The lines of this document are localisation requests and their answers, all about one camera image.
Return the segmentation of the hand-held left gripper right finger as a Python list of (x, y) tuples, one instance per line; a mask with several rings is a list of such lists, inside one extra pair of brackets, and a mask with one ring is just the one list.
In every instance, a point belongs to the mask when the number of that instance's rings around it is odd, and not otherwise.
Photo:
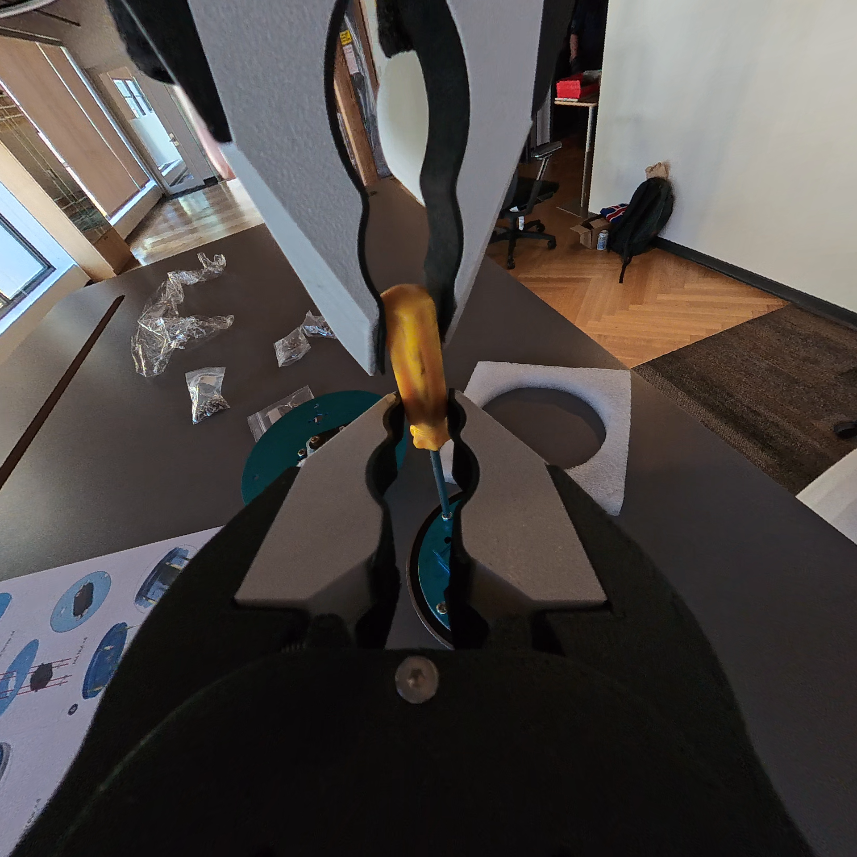
[(451, 647), (478, 648), (508, 617), (593, 610), (607, 595), (549, 467), (460, 391), (448, 394), (453, 516)]

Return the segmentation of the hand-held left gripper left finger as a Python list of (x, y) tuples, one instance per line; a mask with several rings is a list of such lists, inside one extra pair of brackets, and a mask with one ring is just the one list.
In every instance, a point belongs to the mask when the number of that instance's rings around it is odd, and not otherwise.
[(238, 587), (242, 607), (336, 615), (360, 647), (382, 649), (400, 593), (390, 511), (404, 430), (389, 393), (311, 454)]

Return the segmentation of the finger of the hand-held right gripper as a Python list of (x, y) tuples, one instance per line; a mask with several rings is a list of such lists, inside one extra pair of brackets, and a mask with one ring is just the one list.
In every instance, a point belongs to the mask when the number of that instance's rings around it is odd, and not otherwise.
[(416, 4), (416, 55), (428, 100), (424, 273), (442, 338), (467, 303), (545, 98), (557, 35), (557, 2)]
[(229, 124), (228, 163), (349, 354), (384, 372), (370, 278), (370, 205), (337, 122), (333, 65), (344, 2), (189, 2)]

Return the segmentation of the blue round bracket base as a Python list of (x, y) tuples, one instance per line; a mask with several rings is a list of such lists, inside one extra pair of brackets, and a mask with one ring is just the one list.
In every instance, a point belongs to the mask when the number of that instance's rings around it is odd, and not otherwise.
[(423, 627), (440, 646), (453, 649), (445, 591), (451, 575), (453, 520), (436, 507), (416, 532), (406, 565), (412, 605)]

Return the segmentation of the yellow-handled screwdriver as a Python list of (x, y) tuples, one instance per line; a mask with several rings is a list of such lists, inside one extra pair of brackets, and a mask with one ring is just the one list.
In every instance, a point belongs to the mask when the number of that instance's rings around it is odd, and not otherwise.
[(413, 445), (429, 452), (442, 518), (453, 517), (440, 450), (451, 437), (447, 425), (447, 387), (436, 307), (419, 284), (397, 284), (381, 294), (387, 351)]

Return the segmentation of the dark grey desk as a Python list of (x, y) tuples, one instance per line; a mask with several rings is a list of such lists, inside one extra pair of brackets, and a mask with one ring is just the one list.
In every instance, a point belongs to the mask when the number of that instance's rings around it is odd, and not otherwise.
[[(30, 418), (106, 309), (123, 302), (2, 489), (2, 577), (37, 573), (223, 524), (241, 504), (246, 412), (267, 401), (266, 356), (308, 300), (264, 226), (224, 253), (228, 371), (241, 414), (192, 428), (183, 378), (134, 373), (129, 337), (188, 251), (65, 298), (3, 365), (2, 418)], [(855, 855), (855, 546), (732, 447), (633, 380), (618, 523), (670, 579), (713, 643), (753, 743), (819, 855)]]

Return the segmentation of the white narrow table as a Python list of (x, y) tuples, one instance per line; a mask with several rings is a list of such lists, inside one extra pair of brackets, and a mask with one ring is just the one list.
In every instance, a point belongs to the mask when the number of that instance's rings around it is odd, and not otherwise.
[(555, 106), (568, 106), (573, 108), (585, 109), (587, 111), (581, 192), (579, 203), (575, 209), (575, 212), (582, 217), (586, 217), (589, 212), (588, 206), (591, 192), (591, 166), (595, 148), (595, 127), (598, 101), (598, 96), (595, 95), (590, 96), (588, 98), (580, 99), (556, 98), (553, 102)]

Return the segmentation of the wooden pillar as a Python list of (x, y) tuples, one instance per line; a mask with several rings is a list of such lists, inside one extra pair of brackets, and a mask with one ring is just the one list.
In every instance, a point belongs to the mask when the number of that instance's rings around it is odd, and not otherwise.
[(378, 125), (379, 79), (365, 2), (348, 1), (337, 29), (334, 95), (345, 146), (363, 186), (391, 175)]

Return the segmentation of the blue round plate with servo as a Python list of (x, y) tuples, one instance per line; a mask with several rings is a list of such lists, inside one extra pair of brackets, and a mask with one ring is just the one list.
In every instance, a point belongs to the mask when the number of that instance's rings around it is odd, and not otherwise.
[(402, 463), (403, 416), (397, 393), (340, 391), (298, 405), (253, 446), (241, 477), (244, 504), (303, 462), (296, 500), (326, 506), (328, 495), (342, 495), (334, 509), (384, 508), (383, 494)]

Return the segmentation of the black office chair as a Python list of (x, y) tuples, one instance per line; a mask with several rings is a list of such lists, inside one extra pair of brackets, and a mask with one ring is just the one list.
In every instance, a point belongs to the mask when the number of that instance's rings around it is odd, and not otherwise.
[(562, 149), (561, 141), (552, 141), (536, 146), (530, 150), (530, 156), (540, 164), (535, 177), (520, 177), (514, 173), (506, 198), (503, 201), (498, 220), (503, 220), (503, 228), (496, 227), (488, 242), (490, 244), (507, 241), (508, 257), (506, 268), (515, 267), (514, 253), (520, 240), (532, 239), (545, 241), (549, 250), (556, 248), (555, 236), (546, 233), (541, 220), (526, 220), (536, 205), (550, 200), (558, 191), (560, 185), (544, 178), (551, 157)]

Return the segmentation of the flat clear plastic bag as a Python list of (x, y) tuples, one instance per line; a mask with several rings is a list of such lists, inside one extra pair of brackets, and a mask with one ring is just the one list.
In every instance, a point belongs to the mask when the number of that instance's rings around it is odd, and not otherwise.
[(314, 394), (310, 387), (304, 386), (288, 394), (284, 398), (267, 405), (260, 411), (252, 413), (248, 417), (248, 424), (254, 442), (258, 442), (263, 434), (272, 428), (273, 424), (278, 422), (281, 417), (288, 414), (299, 405), (311, 401), (313, 398)]

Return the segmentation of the black backpack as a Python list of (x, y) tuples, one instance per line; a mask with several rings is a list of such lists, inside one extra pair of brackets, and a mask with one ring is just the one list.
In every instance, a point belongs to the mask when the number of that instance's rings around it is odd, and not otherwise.
[(669, 178), (650, 177), (636, 188), (607, 239), (607, 248), (622, 260), (620, 284), (632, 259), (648, 249), (669, 221), (673, 208), (674, 191)]

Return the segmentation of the crumpled clear plastic wrap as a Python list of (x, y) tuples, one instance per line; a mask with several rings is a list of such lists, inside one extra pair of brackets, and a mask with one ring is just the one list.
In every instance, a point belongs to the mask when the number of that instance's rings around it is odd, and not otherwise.
[(146, 302), (131, 337), (131, 353), (137, 374), (153, 378), (166, 371), (174, 351), (194, 347), (229, 329), (234, 316), (180, 316), (185, 287), (218, 278), (226, 268), (226, 259), (216, 254), (209, 259), (197, 255), (201, 269), (171, 271)]

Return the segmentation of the printed instruction booklet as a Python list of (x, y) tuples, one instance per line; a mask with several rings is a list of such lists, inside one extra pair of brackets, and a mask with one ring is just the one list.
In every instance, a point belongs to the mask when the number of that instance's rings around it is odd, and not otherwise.
[(218, 531), (2, 582), (2, 855), (65, 776), (146, 617)]

